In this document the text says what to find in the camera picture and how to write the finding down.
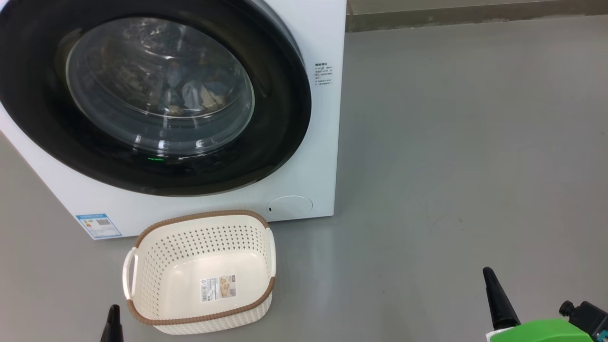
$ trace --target glass door window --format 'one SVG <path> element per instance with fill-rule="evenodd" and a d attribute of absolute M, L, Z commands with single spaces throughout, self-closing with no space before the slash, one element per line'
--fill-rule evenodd
<path fill-rule="evenodd" d="M 158 156 L 193 156 L 234 140 L 254 112 L 251 81 L 221 44 L 189 26 L 124 18 L 84 34 L 66 80 L 82 113 Z"/>

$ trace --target white appliance body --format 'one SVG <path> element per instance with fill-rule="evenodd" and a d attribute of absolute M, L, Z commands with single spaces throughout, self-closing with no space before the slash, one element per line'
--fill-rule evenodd
<path fill-rule="evenodd" d="M 3 106 L 0 128 L 93 239 L 136 236 L 153 223 L 207 211 L 248 209 L 268 221 L 333 215 L 346 0 L 264 0 L 260 6 L 272 9 L 297 43 L 309 78 L 312 112 L 295 154 L 256 183 L 193 197 L 141 194 L 93 180 L 59 162 L 34 143 Z M 83 219 L 87 217 L 107 217 L 116 232 L 91 231 Z"/>

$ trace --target barcode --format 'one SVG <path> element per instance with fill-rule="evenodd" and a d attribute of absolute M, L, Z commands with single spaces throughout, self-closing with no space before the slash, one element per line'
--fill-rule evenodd
<path fill-rule="evenodd" d="M 206 302 L 207 301 L 207 295 L 209 294 L 209 292 L 207 291 L 207 287 L 201 287 L 201 301 Z"/>

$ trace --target product label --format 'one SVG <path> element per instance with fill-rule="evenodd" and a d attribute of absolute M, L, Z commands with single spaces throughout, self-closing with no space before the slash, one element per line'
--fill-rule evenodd
<path fill-rule="evenodd" d="M 211 302 L 237 296 L 237 276 L 201 279 L 201 302 Z"/>
<path fill-rule="evenodd" d="M 315 63 L 314 85 L 330 85 L 334 75 L 334 68 L 327 63 Z"/>
<path fill-rule="evenodd" d="M 106 214 L 76 215 L 76 219 L 95 240 L 122 236 Z"/>

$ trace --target black connector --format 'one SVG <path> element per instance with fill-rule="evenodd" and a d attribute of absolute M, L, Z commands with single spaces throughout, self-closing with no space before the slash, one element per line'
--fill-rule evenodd
<path fill-rule="evenodd" d="M 608 342 L 608 313 L 589 302 L 582 302 L 575 307 L 565 301 L 559 308 L 559 314 L 569 317 L 568 322 L 589 334 L 596 342 Z"/>

